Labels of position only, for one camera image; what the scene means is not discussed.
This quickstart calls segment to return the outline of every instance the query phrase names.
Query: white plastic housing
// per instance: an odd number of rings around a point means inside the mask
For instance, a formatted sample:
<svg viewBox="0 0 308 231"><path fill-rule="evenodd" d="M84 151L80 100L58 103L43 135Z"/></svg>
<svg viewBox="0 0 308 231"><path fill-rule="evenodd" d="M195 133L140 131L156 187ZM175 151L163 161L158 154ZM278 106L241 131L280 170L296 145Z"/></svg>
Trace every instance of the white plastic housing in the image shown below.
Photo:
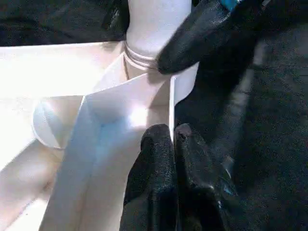
<svg viewBox="0 0 308 231"><path fill-rule="evenodd" d="M189 15L191 0L128 0L128 55L141 65L154 59Z"/></svg>

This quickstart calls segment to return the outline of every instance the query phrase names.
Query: white plastic pipe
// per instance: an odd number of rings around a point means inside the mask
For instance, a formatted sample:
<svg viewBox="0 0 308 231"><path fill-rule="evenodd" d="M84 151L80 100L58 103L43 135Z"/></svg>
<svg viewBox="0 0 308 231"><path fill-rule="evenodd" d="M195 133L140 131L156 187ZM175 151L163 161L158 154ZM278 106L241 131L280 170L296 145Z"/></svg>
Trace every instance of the white plastic pipe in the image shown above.
<svg viewBox="0 0 308 231"><path fill-rule="evenodd" d="M192 1L128 0L128 5L126 52L138 64L154 67L158 53L190 14Z"/></svg>

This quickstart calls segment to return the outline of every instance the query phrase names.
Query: blue tip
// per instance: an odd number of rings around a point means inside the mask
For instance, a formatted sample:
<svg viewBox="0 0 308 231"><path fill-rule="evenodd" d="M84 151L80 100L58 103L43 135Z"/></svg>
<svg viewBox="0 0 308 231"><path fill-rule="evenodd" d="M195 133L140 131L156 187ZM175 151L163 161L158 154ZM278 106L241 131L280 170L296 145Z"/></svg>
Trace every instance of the blue tip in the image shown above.
<svg viewBox="0 0 308 231"><path fill-rule="evenodd" d="M229 11L232 11L240 1L239 0L220 0L220 2Z"/></svg>

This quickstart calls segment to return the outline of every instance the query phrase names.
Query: white plastic panel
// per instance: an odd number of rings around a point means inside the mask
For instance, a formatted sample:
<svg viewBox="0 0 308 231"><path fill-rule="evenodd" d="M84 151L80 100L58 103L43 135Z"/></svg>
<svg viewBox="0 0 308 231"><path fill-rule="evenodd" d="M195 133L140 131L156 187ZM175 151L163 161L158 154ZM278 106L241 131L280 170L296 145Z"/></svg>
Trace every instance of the white plastic panel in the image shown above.
<svg viewBox="0 0 308 231"><path fill-rule="evenodd" d="M85 95L123 43L0 47L0 97Z"/></svg>

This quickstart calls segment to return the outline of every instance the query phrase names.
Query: curved white plastic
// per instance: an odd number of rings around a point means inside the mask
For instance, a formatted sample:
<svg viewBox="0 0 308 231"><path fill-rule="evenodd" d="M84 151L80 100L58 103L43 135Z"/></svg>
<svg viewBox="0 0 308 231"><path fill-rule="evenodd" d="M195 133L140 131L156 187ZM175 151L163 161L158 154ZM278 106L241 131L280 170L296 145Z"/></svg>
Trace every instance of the curved white plastic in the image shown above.
<svg viewBox="0 0 308 231"><path fill-rule="evenodd" d="M32 129L36 138L50 148L64 149L75 124L82 96L44 98L36 105Z"/></svg>
<svg viewBox="0 0 308 231"><path fill-rule="evenodd" d="M128 0L130 23L127 52L131 59L152 66L154 59L189 15L191 0Z"/></svg>

